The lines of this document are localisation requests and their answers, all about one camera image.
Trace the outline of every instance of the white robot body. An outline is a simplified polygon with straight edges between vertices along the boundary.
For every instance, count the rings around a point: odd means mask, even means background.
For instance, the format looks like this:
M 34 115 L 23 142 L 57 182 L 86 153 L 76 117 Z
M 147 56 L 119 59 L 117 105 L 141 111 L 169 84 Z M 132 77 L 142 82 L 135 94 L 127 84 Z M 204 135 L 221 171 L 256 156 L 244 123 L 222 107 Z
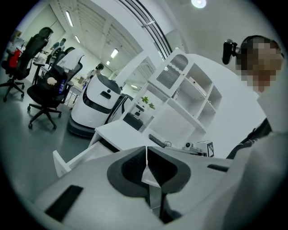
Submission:
M 75 103 L 68 123 L 74 134 L 92 137 L 94 129 L 104 125 L 121 94 L 118 85 L 105 76 L 95 76 Z

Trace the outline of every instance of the person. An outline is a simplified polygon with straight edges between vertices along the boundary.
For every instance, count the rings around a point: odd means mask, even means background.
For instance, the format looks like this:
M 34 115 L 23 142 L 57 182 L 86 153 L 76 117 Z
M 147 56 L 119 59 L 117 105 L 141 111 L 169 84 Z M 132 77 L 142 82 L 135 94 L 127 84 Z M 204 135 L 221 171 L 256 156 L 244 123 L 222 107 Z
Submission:
M 260 35 L 249 36 L 242 42 L 236 54 L 236 68 L 241 72 L 242 80 L 260 95 L 276 80 L 284 55 L 278 43 Z M 251 147 L 261 137 L 271 132 L 267 118 L 241 141 L 228 155 L 234 159 L 240 149 Z
M 97 76 L 100 75 L 101 71 L 103 69 L 104 69 L 104 65 L 100 63 L 98 66 L 96 66 L 96 68 L 94 70 L 91 70 L 91 71 L 88 72 L 87 78 L 92 79 L 92 77 L 94 77 L 95 74 Z
M 56 51 L 59 51 L 60 50 L 64 50 L 65 49 L 65 42 L 66 42 L 66 39 L 63 38 L 60 42 L 56 42 L 51 48 L 50 50 L 53 50 L 51 52 L 51 54 L 48 55 L 47 59 L 46 59 L 46 64 L 49 64 L 49 61 L 50 61 L 50 58 L 54 55 L 54 53 Z

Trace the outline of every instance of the chair base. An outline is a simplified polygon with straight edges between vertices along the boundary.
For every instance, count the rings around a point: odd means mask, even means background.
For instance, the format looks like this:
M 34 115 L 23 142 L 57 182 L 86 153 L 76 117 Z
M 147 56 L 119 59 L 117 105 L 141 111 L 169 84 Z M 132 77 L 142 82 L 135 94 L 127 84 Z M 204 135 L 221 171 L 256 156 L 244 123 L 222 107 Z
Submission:
M 6 83 L 3 83 L 3 84 L 0 84 L 0 87 L 5 87 L 5 86 L 8 86 L 8 89 L 6 91 L 6 94 L 3 98 L 3 101 L 6 102 L 7 101 L 7 96 L 8 96 L 8 93 L 10 92 L 10 90 L 12 88 L 15 88 L 17 89 L 18 91 L 20 91 L 22 94 L 21 94 L 21 97 L 24 97 L 24 92 L 23 90 L 21 90 L 18 86 L 21 85 L 22 89 L 24 89 L 24 83 L 23 82 L 15 82 L 15 79 L 12 78 L 12 79 L 9 79 Z
M 48 107 L 45 107 L 45 106 L 39 106 L 39 105 L 33 105 L 33 104 L 29 104 L 27 110 L 30 111 L 31 107 L 33 108 L 36 108 L 36 109 L 39 109 L 40 111 L 38 113 L 36 113 L 35 116 L 32 117 L 32 119 L 30 120 L 30 123 L 28 125 L 28 128 L 32 128 L 32 122 L 34 120 L 36 120 L 39 116 L 41 116 L 42 114 L 46 114 L 46 116 L 48 117 L 49 121 L 53 124 L 53 129 L 56 129 L 57 126 L 56 124 L 54 123 L 54 121 L 52 120 L 51 118 L 51 115 L 49 112 L 51 113 L 58 113 L 58 117 L 60 118 L 61 115 L 62 115 L 62 112 L 60 111 L 57 111 L 57 109 L 53 110 L 53 109 L 50 109 Z

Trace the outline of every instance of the chair backrest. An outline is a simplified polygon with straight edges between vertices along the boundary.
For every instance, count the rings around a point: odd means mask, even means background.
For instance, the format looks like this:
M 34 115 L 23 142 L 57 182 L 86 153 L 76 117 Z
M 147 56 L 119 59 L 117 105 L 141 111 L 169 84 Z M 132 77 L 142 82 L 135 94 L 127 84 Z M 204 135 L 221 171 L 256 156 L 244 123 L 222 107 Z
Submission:
M 49 27 L 44 27 L 28 41 L 26 49 L 17 61 L 16 73 L 18 79 L 25 78 L 29 75 L 30 67 L 28 64 L 30 60 L 48 44 L 48 39 L 52 33 L 53 30 Z
M 74 48 L 70 47 L 68 48 L 68 52 L 72 51 Z M 66 56 L 68 53 L 67 50 L 65 52 L 61 51 L 57 54 L 55 63 L 51 67 L 51 69 L 41 78 L 38 79 L 37 85 L 41 87 L 43 92 L 49 94 L 49 97 L 58 97 L 61 95 L 66 95 L 67 93 L 67 83 L 82 69 L 82 64 L 80 63 L 80 60 L 77 64 L 77 66 L 74 68 L 74 70 L 65 72 L 63 68 L 57 65 L 57 63 Z M 49 85 L 47 83 L 47 79 L 49 77 L 53 77 L 57 83 L 53 86 Z M 62 92 L 59 92 L 61 84 L 63 84 Z

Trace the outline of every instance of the white desk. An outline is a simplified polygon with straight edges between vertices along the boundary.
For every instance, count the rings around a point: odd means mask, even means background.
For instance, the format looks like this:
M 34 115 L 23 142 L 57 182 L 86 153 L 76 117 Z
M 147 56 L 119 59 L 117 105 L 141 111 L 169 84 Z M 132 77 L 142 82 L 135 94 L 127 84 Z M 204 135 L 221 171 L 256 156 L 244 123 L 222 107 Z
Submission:
M 123 120 L 100 126 L 95 131 L 120 151 L 141 146 L 158 146 Z

